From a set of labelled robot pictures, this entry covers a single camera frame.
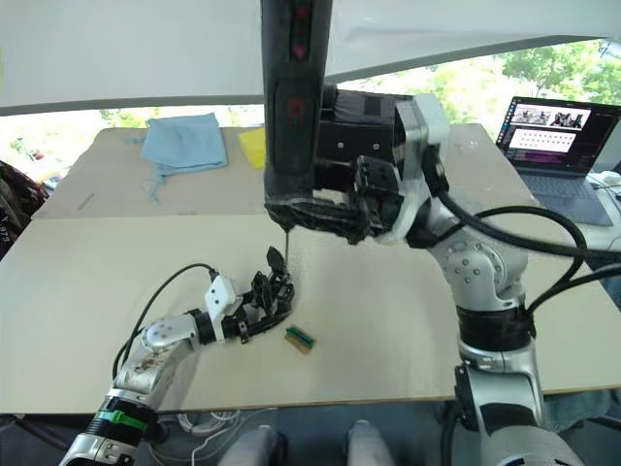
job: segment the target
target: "person's leg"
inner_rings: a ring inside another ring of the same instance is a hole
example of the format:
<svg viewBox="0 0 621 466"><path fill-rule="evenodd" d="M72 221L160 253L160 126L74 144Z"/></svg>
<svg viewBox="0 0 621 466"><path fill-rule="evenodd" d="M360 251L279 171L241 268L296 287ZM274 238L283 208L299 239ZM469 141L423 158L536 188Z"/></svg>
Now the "person's leg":
<svg viewBox="0 0 621 466"><path fill-rule="evenodd" d="M381 434L368 421L356 421L347 439L347 466L395 466Z"/></svg>
<svg viewBox="0 0 621 466"><path fill-rule="evenodd" d="M268 466L282 455L285 440L269 425L248 430L224 453L218 466Z"/></svg>

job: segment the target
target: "floor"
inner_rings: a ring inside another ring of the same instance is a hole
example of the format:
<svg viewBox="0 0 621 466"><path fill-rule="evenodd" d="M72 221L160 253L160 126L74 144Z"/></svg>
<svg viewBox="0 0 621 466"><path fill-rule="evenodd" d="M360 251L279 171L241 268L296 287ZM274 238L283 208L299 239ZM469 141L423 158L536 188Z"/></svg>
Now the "floor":
<svg viewBox="0 0 621 466"><path fill-rule="evenodd" d="M439 465L441 429L436 422L438 407L438 403L420 402L286 408L259 413L249 419L243 429L270 424L284 433L289 440L289 466L343 466L345 433L355 420L365 418L382 432L397 465ZM621 409L615 407L611 414L621 417ZM68 440L77 433L67 428L55 430ZM565 433L563 437L586 465L621 464L621 432L586 421L583 427ZM167 455L189 458L192 449L200 443L202 440L182 434L172 424L170 439L159 449ZM217 443L209 447L217 448ZM477 434L458 426L453 451L455 466L478 464ZM52 466L58 464L61 457L62 453L17 427L0 433L2 466ZM217 457L197 462L197 465L207 466L216 461ZM189 461L162 462L178 466L190 464ZM156 464L146 446L141 447L136 464Z"/></svg>

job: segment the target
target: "light blue cloth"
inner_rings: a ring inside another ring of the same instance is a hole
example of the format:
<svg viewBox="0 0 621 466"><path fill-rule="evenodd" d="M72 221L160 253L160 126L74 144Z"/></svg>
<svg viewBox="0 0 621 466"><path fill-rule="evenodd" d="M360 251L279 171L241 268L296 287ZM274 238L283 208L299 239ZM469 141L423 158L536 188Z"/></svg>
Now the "light blue cloth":
<svg viewBox="0 0 621 466"><path fill-rule="evenodd" d="M152 183L147 197L153 201L157 201L155 192L164 177L228 163L214 114L150 119L141 156L154 163L156 178L147 180Z"/></svg>

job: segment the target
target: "tabletop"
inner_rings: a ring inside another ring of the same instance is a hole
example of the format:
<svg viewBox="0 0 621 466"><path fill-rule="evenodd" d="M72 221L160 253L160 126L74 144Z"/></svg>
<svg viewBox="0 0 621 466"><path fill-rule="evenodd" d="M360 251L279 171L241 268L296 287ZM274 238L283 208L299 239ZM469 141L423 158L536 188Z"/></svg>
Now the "tabletop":
<svg viewBox="0 0 621 466"><path fill-rule="evenodd" d="M447 174L455 192L494 206L533 202L480 126L453 126L451 131ZM227 149L236 139L231 134L225 131ZM54 216L71 211L62 211L66 204L59 197L60 207L49 208L47 217L28 226L0 262L0 412L94 412L110 386L114 355L145 302L183 265L205 261L242 287L249 286L257 270L266 271L267 248L282 250L284 234L262 212L243 211L244 198L262 197L260 172L241 168L239 176L225 175L243 162L238 155L229 150L229 167L201 174L201 180L212 181L201 183L206 194L201 205L209 205L203 212L195 204L192 215L141 214L141 200L131 208L134 212L114 215L102 202L99 216ZM475 174L465 169L474 160L481 166ZM229 177L229 185L216 176ZM248 181L252 177L258 177L258 184ZM183 178L171 179L163 189L170 188L171 194L173 182L181 184ZM114 196L99 189L91 200ZM238 201L239 211L222 212L223 204L232 207ZM171 204L162 200L160 206ZM565 238L555 224L540 218L506 216L499 223L543 239ZM523 278L529 301L569 265L567 259L542 254L530 254L529 262ZM163 411L453 395L457 318L430 254L371 240L351 247L342 239L296 228L290 268L296 298L286 323L247 345L211 345L190 358ZM187 272L156 301L147 321L202 308L208 287L204 272ZM544 391L621 386L621 316L598 283L550 300L536 319ZM290 324L316 339L309 354L284 340Z"/></svg>

